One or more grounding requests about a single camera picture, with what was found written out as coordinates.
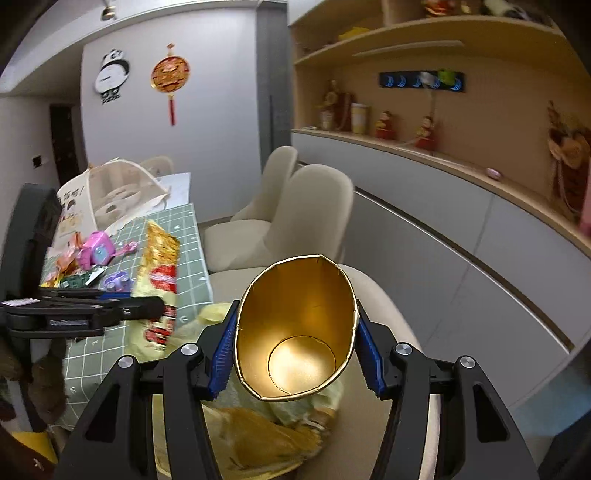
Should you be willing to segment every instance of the doorway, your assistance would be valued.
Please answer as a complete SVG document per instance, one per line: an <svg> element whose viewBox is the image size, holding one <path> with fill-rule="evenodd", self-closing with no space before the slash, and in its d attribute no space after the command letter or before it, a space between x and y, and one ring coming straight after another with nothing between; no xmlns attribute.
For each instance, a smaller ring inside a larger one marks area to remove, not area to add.
<svg viewBox="0 0 591 480"><path fill-rule="evenodd" d="M72 127L72 107L69 105L50 105L51 143L56 162L60 185L80 174L74 129Z"/></svg>

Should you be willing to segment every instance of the yellow cup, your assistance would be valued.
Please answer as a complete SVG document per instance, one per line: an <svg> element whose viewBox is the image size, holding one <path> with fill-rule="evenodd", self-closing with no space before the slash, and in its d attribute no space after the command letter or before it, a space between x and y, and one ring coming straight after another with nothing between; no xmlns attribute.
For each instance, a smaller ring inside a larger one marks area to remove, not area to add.
<svg viewBox="0 0 591 480"><path fill-rule="evenodd" d="M278 262L246 290L238 311L236 372L264 401L289 401L330 385L355 343L357 302L345 272L321 255Z"/></svg>
<svg viewBox="0 0 591 480"><path fill-rule="evenodd" d="M351 103L351 127L354 134L365 135L368 126L369 107L362 103Z"/></svg>

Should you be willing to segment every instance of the white cabinet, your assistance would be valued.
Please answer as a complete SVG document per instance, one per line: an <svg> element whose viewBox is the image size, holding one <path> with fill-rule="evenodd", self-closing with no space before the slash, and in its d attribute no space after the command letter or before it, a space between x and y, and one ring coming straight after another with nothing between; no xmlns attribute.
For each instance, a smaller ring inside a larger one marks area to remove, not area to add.
<svg viewBox="0 0 591 480"><path fill-rule="evenodd" d="M355 186L474 252L493 194L444 171L374 148L292 134L301 161L346 173Z"/></svg>
<svg viewBox="0 0 591 480"><path fill-rule="evenodd" d="M525 400L568 356L526 308L470 267L425 354L473 356L507 406Z"/></svg>
<svg viewBox="0 0 591 480"><path fill-rule="evenodd" d="M591 261L533 215L495 197L476 256L536 304L575 345L591 329Z"/></svg>
<svg viewBox="0 0 591 480"><path fill-rule="evenodd" d="M373 278L422 346L434 332L468 264L421 229L356 194L345 264Z"/></svg>

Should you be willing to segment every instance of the red figurine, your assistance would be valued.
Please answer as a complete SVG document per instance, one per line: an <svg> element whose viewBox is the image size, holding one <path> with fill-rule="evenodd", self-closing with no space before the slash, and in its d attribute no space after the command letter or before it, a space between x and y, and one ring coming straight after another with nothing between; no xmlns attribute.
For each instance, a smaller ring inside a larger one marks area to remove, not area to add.
<svg viewBox="0 0 591 480"><path fill-rule="evenodd" d="M423 117L421 127L417 130L417 139L415 140L415 147L422 148L424 150L435 150L436 140L433 131L435 124L433 118L430 115Z"/></svg>
<svg viewBox="0 0 591 480"><path fill-rule="evenodd" d="M392 114L386 110L379 114L379 120L375 123L375 137L382 140L395 140L396 132L392 128Z"/></svg>
<svg viewBox="0 0 591 480"><path fill-rule="evenodd" d="M427 18L434 18L451 15L456 3L454 0L423 0L423 6L427 12Z"/></svg>

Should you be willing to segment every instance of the candy wrapper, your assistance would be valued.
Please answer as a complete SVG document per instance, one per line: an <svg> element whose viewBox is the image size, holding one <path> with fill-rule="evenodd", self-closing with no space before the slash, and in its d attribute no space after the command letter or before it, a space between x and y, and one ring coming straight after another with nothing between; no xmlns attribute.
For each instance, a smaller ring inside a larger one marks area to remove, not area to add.
<svg viewBox="0 0 591 480"><path fill-rule="evenodd" d="M140 362L165 356L168 337L174 330L177 310L177 261L179 241L155 222L147 223L148 245L142 254L132 297L158 296L166 305L156 320L128 322L129 342L125 353Z"/></svg>

